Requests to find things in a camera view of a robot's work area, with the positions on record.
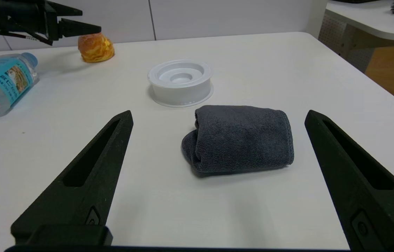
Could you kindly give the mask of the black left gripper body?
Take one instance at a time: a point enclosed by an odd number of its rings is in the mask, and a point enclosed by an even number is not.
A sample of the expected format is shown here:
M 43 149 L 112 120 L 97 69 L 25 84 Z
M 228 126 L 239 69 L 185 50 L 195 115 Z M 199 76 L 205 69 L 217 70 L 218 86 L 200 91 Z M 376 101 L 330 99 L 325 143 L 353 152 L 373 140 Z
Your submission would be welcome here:
M 0 35 L 53 45 L 60 38 L 57 16 L 48 0 L 0 0 Z

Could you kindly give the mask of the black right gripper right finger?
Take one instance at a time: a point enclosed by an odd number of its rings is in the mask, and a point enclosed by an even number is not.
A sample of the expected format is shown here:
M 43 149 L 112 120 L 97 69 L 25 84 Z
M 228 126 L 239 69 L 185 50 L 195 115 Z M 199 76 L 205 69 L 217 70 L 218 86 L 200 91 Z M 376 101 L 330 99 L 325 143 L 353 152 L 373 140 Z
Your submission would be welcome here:
M 327 116 L 305 128 L 350 250 L 394 252 L 394 175 Z

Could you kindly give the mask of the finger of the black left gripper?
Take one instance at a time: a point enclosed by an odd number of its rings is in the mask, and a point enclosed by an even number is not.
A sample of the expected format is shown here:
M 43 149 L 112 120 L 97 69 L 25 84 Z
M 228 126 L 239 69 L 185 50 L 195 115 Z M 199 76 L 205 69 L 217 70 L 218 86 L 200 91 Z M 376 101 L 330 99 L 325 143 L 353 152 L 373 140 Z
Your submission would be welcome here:
M 58 22 L 59 34 L 63 37 L 76 37 L 101 33 L 102 28 L 94 24 L 87 24 L 80 21 L 61 19 Z
M 83 12 L 77 8 L 62 5 L 52 1 L 45 1 L 45 12 L 48 16 L 82 16 Z

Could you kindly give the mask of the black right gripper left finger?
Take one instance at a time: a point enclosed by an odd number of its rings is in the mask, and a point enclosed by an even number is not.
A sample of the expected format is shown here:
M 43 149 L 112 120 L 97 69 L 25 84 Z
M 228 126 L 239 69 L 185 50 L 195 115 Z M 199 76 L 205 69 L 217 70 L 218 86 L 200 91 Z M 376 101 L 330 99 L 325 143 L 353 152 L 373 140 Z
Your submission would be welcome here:
M 11 225 L 16 245 L 111 245 L 106 226 L 134 122 L 117 114 Z

